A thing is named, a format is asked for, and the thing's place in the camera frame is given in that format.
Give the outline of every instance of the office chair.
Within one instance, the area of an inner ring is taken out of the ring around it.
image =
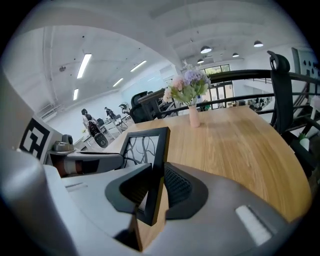
[[[130,116],[135,124],[142,123],[148,121],[148,118],[144,112],[144,109],[141,104],[138,103],[138,99],[142,98],[143,96],[147,95],[147,91],[140,92],[134,95],[131,99],[131,110]]]
[[[130,108],[128,108],[125,104],[120,104],[119,107],[121,108],[122,114],[130,115]]]
[[[275,98],[275,112],[272,115],[271,124],[273,124],[276,131],[281,134],[282,138],[293,149],[305,175],[310,177],[312,171],[317,167],[316,159],[308,150],[300,145],[300,142],[295,135],[286,131],[294,121],[294,103],[292,98],[292,83],[289,76],[289,61],[284,56],[275,54],[272,51],[267,51],[267,53],[271,55],[270,73]],[[307,134],[312,126],[320,131],[320,125],[316,121],[308,117],[302,118],[307,122],[307,125],[303,130],[305,134]]]

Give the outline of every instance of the desk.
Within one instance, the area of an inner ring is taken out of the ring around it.
[[[130,126],[104,151],[119,153],[127,132],[168,126],[168,162],[221,175],[243,184],[288,221],[311,205],[310,187],[294,152],[267,122],[247,106],[199,112],[200,127],[189,116],[174,116]],[[139,222],[145,248],[162,230],[168,197],[163,189],[157,223]]]

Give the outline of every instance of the flower vase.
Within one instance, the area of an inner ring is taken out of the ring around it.
[[[200,121],[199,121],[199,114],[196,106],[188,106],[188,107],[189,107],[189,119],[190,119],[191,127],[193,128],[199,127]]]

